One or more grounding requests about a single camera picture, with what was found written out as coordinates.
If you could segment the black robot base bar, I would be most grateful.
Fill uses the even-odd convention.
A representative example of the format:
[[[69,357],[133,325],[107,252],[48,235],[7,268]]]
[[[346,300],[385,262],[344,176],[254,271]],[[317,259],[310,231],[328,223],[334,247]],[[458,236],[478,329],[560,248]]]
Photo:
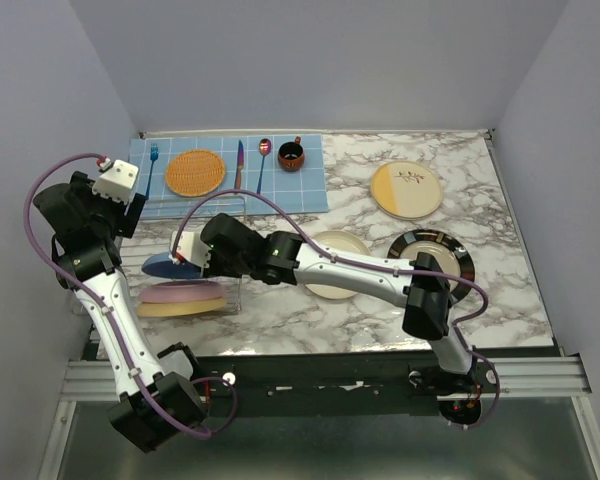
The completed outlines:
[[[210,393],[214,417],[409,414],[474,423],[486,416],[482,400],[499,391],[486,362],[455,376],[430,351],[206,356],[194,359],[193,376],[231,382],[198,389]]]

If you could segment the blue plate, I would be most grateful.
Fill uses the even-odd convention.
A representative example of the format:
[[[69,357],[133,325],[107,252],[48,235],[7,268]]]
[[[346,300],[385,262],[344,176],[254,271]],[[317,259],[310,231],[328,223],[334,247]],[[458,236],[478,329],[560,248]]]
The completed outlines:
[[[152,277],[172,280],[194,280],[201,277],[201,269],[191,263],[176,264],[168,252],[155,254],[147,258],[141,271]]]

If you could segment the cream and yellow plate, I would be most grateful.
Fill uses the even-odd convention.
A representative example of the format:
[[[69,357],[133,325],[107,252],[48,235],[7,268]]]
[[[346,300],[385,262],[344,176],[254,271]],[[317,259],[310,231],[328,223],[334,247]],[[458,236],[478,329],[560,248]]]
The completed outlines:
[[[444,196],[437,174],[413,161],[380,166],[371,177],[370,190],[385,213],[407,220],[429,216],[438,209]]]

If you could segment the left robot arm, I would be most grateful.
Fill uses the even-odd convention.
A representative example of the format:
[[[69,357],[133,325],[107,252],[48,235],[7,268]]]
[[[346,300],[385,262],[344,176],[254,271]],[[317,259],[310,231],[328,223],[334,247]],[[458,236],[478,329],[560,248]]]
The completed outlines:
[[[202,372],[191,350],[176,344],[151,351],[135,314],[116,240],[133,235],[146,198],[134,190],[137,172],[114,167],[97,179],[76,171],[70,180],[29,190],[23,220],[32,231],[37,209],[54,234],[36,253],[72,291],[90,316],[111,362],[118,402],[108,411],[114,429],[143,452],[178,433],[211,438],[207,412],[196,391]]]

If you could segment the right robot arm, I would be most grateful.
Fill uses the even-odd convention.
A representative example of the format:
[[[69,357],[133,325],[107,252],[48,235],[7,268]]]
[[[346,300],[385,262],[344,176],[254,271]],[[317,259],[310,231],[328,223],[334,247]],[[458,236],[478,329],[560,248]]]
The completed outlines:
[[[226,214],[207,222],[201,241],[209,248],[209,276],[248,276],[267,285],[337,287],[402,308],[402,329],[429,343],[447,389],[460,392],[476,380],[466,342],[449,323],[450,284],[473,284],[444,273],[432,255],[382,259],[322,246],[299,233],[262,236]]]

